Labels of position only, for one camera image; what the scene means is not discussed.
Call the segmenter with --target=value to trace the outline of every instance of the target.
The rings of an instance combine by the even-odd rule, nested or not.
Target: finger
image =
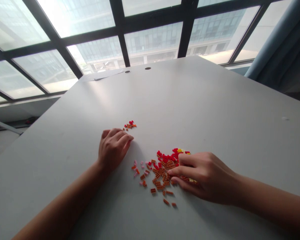
[[[184,191],[192,193],[193,195],[195,195],[199,198],[204,198],[205,194],[203,192],[204,191],[203,189],[201,189],[191,183],[183,181],[182,179],[177,178],[177,177],[173,177],[171,180],[174,182],[177,182]]]
[[[121,132],[117,132],[116,135],[114,135],[112,138],[115,140],[115,141],[119,141],[120,138],[122,138],[124,135],[126,135],[127,133],[124,132],[124,131],[121,131]]]
[[[197,159],[193,155],[189,154],[179,154],[179,164],[181,166],[197,166]]]
[[[197,169],[193,167],[179,166],[170,169],[168,173],[172,176],[186,176],[194,180],[198,179]]]
[[[134,137],[132,137],[129,134],[126,134],[122,138],[119,139],[118,144],[119,144],[119,146],[124,147],[128,141],[133,140],[133,139],[134,139]]]
[[[109,134],[109,132],[110,132],[110,129],[103,130],[102,135],[101,135],[101,139],[106,138],[106,136]]]
[[[123,132],[121,128],[112,128],[108,134],[108,137],[113,137],[117,132]]]
[[[126,145],[124,146],[123,150],[122,150],[122,153],[123,153],[123,157],[126,155],[127,151],[129,150],[129,147],[131,145],[131,141],[132,140],[129,140]]]

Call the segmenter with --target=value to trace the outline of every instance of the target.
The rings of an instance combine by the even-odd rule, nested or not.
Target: floor
[[[27,130],[28,128],[19,128],[22,131]],[[14,140],[19,137],[18,134],[11,132],[11,131],[0,131],[0,154],[9,147]]]

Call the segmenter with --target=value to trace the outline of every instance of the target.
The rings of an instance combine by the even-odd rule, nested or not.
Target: right hand
[[[210,152],[193,155],[179,154],[179,167],[168,171],[172,176],[186,176],[196,180],[194,185],[178,177],[172,180],[181,188],[204,200],[226,205],[237,205],[241,176],[228,168]]]

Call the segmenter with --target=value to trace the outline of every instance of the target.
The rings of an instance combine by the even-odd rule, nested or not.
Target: table surface
[[[96,160],[103,129],[130,120],[138,126],[130,150],[70,239],[287,238],[253,214],[178,186],[167,197],[178,208],[166,206],[162,194],[150,194],[153,173],[144,189],[131,166],[158,150],[211,151],[240,174],[300,195],[300,102],[199,57],[128,69],[100,81],[88,80],[112,73],[84,76],[0,155],[0,239]]]

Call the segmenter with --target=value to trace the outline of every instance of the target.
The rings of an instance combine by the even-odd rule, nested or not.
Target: forearm
[[[300,197],[259,181],[240,177],[238,207],[300,234]]]
[[[107,176],[94,163],[13,239],[65,239]]]

